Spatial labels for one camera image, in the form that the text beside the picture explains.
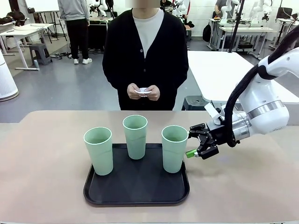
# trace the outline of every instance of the green cap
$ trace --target green cap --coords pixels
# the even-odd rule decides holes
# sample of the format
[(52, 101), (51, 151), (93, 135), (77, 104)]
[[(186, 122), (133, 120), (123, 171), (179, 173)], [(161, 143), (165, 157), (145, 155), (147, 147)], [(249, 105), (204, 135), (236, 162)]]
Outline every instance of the green cap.
[(186, 152), (186, 156), (187, 158), (191, 158), (191, 157), (194, 157), (194, 153), (197, 152), (197, 149), (194, 149), (192, 151), (189, 151), (189, 152)]

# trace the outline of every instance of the plastic cup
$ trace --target plastic cup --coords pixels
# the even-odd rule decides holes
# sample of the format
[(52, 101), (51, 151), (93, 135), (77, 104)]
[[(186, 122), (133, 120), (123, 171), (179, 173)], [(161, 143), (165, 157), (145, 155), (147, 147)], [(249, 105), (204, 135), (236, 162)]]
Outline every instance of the plastic cup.
[(125, 129), (129, 157), (133, 160), (143, 158), (148, 120), (141, 115), (131, 115), (126, 117), (122, 124)]
[(177, 173), (181, 167), (188, 140), (188, 132), (180, 126), (162, 130), (163, 167), (168, 173)]
[(113, 170), (112, 133), (106, 127), (95, 127), (84, 134), (84, 142), (97, 175)]

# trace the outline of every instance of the cup rim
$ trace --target cup rim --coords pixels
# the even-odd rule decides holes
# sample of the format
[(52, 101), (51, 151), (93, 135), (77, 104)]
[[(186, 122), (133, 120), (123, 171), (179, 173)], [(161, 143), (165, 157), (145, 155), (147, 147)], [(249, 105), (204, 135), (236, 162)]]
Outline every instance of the cup rim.
[[(109, 136), (109, 138), (108, 138), (107, 140), (105, 140), (104, 142), (101, 142), (101, 143), (95, 143), (95, 144), (86, 141), (86, 140), (85, 140), (85, 136), (86, 136), (86, 134), (87, 134), (89, 131), (91, 131), (91, 130), (93, 130), (93, 129), (97, 129), (97, 128), (104, 128), (104, 129), (107, 129), (107, 130), (110, 132), (110, 136)], [(93, 128), (91, 128), (91, 129), (89, 129), (87, 132), (85, 132), (85, 134), (84, 134), (84, 136), (83, 136), (83, 140), (84, 140), (84, 142), (85, 142), (86, 144), (95, 146), (95, 145), (101, 145), (101, 144), (104, 144), (105, 142), (109, 141), (109, 140), (111, 139), (111, 137), (112, 137), (112, 131), (111, 131), (109, 128), (107, 128), (107, 127), (93, 127)]]
[[(140, 127), (140, 128), (129, 128), (129, 127), (126, 127), (124, 122), (125, 122), (125, 119), (129, 118), (129, 117), (133, 117), (133, 116), (138, 116), (138, 117), (142, 117), (146, 120), (146, 123), (144, 126)], [(123, 121), (122, 121), (122, 125), (128, 129), (128, 130), (140, 130), (140, 129), (143, 129), (144, 127), (146, 127), (146, 125), (148, 125), (148, 120), (146, 119), (146, 117), (142, 116), (142, 115), (138, 115), (138, 114), (133, 114), (133, 115), (130, 115), (130, 116), (127, 116)]]
[[(184, 140), (182, 140), (182, 141), (170, 141), (170, 140), (168, 140), (168, 139), (165, 138), (164, 135), (163, 135), (163, 131), (164, 131), (166, 128), (168, 128), (168, 127), (181, 127), (181, 128), (183, 128), (183, 129), (186, 131), (186, 133), (187, 133), (187, 137), (186, 137)], [(163, 137), (166, 141), (168, 141), (168, 142), (172, 142), (172, 143), (181, 143), (181, 142), (184, 142), (184, 141), (186, 141), (186, 140), (188, 139), (188, 131), (187, 131), (184, 127), (179, 126), (179, 125), (169, 125), (169, 126), (163, 128), (163, 130), (162, 130), (162, 132), (161, 132), (161, 135), (162, 135), (162, 137)]]

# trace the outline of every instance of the person in gray hoodie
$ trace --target person in gray hoodie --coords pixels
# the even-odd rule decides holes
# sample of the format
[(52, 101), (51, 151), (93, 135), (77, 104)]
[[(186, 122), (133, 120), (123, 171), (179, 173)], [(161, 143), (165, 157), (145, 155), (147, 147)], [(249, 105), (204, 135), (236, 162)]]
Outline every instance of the person in gray hoodie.
[(71, 42), (71, 56), (79, 64), (78, 47), (82, 51), (83, 64), (93, 60), (88, 55), (89, 9), (86, 0), (58, 0), (61, 19), (66, 26)]

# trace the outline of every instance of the black tray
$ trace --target black tray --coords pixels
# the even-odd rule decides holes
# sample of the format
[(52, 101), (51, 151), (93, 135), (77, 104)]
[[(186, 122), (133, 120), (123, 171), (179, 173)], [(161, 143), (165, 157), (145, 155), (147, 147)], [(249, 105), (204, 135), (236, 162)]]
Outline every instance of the black tray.
[(174, 205), (189, 194), (183, 162), (181, 170), (170, 174), (163, 168), (162, 144), (146, 144), (145, 156), (132, 160), (126, 144), (113, 144), (113, 171), (95, 174), (91, 167), (85, 186), (85, 199), (96, 205)]

